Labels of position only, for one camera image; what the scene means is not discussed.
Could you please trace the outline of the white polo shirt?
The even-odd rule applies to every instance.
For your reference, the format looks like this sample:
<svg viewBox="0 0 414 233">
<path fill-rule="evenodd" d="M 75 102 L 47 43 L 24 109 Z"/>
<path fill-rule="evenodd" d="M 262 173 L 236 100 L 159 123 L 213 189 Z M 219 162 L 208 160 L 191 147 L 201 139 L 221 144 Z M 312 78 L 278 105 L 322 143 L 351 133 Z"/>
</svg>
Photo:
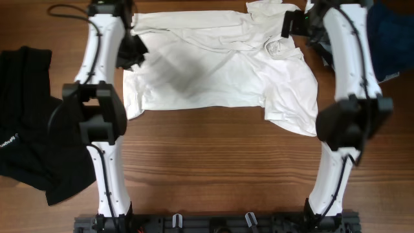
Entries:
<svg viewBox="0 0 414 233">
<path fill-rule="evenodd" d="M 232 10 L 135 14 L 148 49 L 123 75 L 128 119 L 145 111 L 262 107 L 265 120 L 313 137 L 318 83 L 283 18 L 296 6 L 254 1 Z"/>
</svg>

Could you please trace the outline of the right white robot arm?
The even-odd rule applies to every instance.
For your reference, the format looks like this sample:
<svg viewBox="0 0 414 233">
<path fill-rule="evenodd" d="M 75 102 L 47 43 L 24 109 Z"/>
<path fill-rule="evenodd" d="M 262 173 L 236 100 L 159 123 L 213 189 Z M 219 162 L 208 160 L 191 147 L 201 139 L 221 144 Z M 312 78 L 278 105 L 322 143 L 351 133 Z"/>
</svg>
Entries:
<svg viewBox="0 0 414 233">
<path fill-rule="evenodd" d="M 282 217 L 296 232 L 358 232 L 358 215 L 344 212 L 343 196 L 366 144 L 393 113 L 373 70 L 363 1 L 307 1 L 285 14 L 281 35 L 305 36 L 312 47 L 328 44 L 335 71 L 335 102 L 316 117 L 321 160 L 302 213 Z"/>
</svg>

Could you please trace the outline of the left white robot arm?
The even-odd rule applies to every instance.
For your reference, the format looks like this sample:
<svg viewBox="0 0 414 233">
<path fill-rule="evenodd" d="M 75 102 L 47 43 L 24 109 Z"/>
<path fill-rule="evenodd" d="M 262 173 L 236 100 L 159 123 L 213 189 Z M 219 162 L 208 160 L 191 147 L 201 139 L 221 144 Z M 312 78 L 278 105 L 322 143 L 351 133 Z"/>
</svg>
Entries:
<svg viewBox="0 0 414 233">
<path fill-rule="evenodd" d="M 98 213 L 89 232 L 137 232 L 124 182 L 121 145 L 127 114 L 114 88 L 114 71 L 141 65 L 147 48 L 131 33 L 134 2 L 92 1 L 82 66 L 63 86 L 63 102 L 91 157 L 98 186 Z"/>
</svg>

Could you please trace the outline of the light grey garment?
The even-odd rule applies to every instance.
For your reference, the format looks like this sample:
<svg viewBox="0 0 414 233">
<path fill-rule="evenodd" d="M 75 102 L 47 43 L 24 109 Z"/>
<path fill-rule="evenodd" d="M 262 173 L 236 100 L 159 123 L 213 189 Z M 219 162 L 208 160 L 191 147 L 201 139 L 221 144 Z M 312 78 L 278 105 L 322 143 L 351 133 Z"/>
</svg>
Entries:
<svg viewBox="0 0 414 233">
<path fill-rule="evenodd" d="M 333 61 L 333 55 L 331 46 L 327 43 L 318 43 L 317 45 L 313 46 L 313 49 L 316 51 L 316 53 L 322 58 L 323 64 L 325 67 L 330 67 L 332 70 L 335 70 L 334 68 L 334 61 Z M 383 77 L 379 77 L 377 75 L 378 81 L 380 83 L 386 82 L 388 80 L 397 78 L 400 76 L 400 71 L 393 72 L 391 74 L 387 74 Z"/>
</svg>

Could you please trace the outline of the navy blue shirt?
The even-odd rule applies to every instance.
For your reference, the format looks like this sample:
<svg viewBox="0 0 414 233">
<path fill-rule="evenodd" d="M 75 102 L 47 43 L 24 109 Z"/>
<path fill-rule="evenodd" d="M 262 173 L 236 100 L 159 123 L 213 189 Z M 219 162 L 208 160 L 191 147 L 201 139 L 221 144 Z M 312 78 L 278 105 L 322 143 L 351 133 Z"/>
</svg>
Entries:
<svg viewBox="0 0 414 233">
<path fill-rule="evenodd" d="M 367 31 L 376 76 L 413 70 L 413 1 L 375 1 Z"/>
</svg>

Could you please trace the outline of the black t-shirt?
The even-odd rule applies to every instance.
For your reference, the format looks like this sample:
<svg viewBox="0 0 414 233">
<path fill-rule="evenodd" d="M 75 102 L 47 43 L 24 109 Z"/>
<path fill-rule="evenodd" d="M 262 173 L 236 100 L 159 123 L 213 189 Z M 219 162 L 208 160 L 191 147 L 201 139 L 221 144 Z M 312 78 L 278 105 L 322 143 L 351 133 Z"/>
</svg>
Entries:
<svg viewBox="0 0 414 233">
<path fill-rule="evenodd" d="M 1 52 L 1 175 L 56 205 L 93 182 L 93 163 L 62 101 L 50 93 L 52 51 Z"/>
</svg>

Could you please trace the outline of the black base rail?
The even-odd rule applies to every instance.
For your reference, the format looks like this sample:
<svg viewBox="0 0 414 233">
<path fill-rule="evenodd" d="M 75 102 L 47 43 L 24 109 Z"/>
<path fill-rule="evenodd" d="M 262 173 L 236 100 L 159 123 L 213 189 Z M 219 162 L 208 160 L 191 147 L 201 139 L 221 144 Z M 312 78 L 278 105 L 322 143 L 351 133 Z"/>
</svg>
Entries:
<svg viewBox="0 0 414 233">
<path fill-rule="evenodd" d="M 73 232 L 153 232 L 153 233 L 295 233 L 340 232 L 361 233 L 362 226 L 356 212 L 342 214 L 339 223 L 332 217 L 324 219 L 317 227 L 308 227 L 304 217 L 296 212 L 255 216 L 252 212 L 239 216 L 173 216 L 134 215 L 123 217 L 119 227 L 106 217 L 77 217 Z"/>
</svg>

